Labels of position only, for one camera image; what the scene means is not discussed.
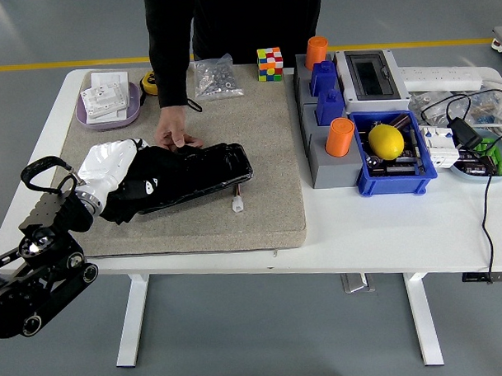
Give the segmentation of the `person's right hand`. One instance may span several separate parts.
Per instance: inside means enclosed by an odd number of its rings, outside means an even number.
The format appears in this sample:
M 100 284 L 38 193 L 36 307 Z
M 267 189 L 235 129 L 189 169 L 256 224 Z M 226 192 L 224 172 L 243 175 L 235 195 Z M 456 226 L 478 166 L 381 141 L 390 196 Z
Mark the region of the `person's right hand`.
M 155 143 L 164 149 L 175 150 L 184 146 L 202 148 L 204 141 L 186 133 L 185 107 L 167 106 L 160 110 L 154 134 Z

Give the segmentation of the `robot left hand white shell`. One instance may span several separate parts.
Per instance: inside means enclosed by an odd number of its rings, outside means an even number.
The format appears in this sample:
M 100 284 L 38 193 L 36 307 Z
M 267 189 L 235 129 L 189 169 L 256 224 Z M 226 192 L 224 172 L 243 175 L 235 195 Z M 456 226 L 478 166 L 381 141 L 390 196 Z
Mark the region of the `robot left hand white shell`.
M 116 191 L 127 176 L 137 153 L 148 147 L 142 139 L 99 143 L 91 147 L 78 171 L 81 182 L 76 192 L 83 202 L 103 210 L 109 193 Z

